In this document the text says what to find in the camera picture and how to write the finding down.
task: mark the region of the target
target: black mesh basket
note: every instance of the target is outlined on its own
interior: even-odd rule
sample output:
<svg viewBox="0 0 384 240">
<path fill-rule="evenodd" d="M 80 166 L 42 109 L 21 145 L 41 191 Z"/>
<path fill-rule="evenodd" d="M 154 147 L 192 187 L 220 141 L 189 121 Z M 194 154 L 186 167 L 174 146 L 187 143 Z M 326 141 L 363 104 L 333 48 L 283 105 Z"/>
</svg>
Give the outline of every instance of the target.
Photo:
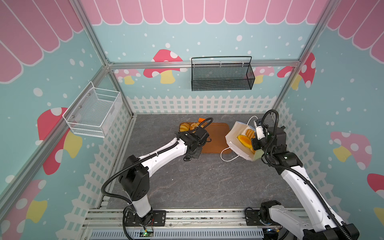
<svg viewBox="0 0 384 240">
<path fill-rule="evenodd" d="M 204 61 L 207 58 L 222 61 Z M 233 58 L 246 58 L 246 61 L 226 60 Z M 251 90 L 255 81 L 251 59 L 250 56 L 192 58 L 192 91 Z"/>
</svg>

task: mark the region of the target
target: gray floor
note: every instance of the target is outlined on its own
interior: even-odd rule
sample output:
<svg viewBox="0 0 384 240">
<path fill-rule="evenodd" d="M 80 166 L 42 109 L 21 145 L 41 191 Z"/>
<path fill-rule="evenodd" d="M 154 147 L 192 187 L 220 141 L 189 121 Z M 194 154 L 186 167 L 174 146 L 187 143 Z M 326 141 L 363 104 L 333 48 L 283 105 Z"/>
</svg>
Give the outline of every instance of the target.
<svg viewBox="0 0 384 240">
<path fill-rule="evenodd" d="M 138 115 L 126 156 L 148 154 L 174 138 L 181 122 L 196 122 L 212 117 L 230 128 L 236 121 L 247 123 L 252 114 L 154 114 Z M 268 117 L 267 124 L 273 125 Z M 225 159 L 236 156 L 224 154 Z M 261 161 L 237 158 L 224 162 L 219 154 L 201 154 L 184 162 L 183 156 L 172 160 L 150 178 L 148 193 L 153 208 L 259 207 L 262 201 L 277 200 L 285 207 L 301 204 L 276 170 Z M 125 195 L 117 182 L 112 191 Z M 107 208 L 122 209 L 126 203 L 111 198 Z"/>
</svg>

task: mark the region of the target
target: black mounting plate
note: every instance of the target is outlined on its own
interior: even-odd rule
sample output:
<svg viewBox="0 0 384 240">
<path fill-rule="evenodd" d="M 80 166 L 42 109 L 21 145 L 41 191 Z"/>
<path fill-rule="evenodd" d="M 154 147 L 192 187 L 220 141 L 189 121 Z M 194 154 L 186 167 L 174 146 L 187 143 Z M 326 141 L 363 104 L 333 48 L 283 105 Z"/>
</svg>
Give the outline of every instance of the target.
<svg viewBox="0 0 384 240">
<path fill-rule="evenodd" d="M 265 226 L 265 227 L 268 227 L 268 225 L 264 225 L 260 221 L 259 211 L 260 210 L 252 210 L 252 209 L 245 210 L 245 221 L 247 222 L 247 226 Z M 272 222 L 271 225 L 280 226 L 280 224 L 278 224 L 277 222 Z"/>
<path fill-rule="evenodd" d="M 153 211 L 153 226 L 154 227 L 164 227 L 166 223 L 167 211 L 163 210 L 154 210 Z M 126 227 L 141 227 L 137 215 L 133 215 L 132 212 L 127 211 L 127 218 L 125 220 Z"/>
</svg>

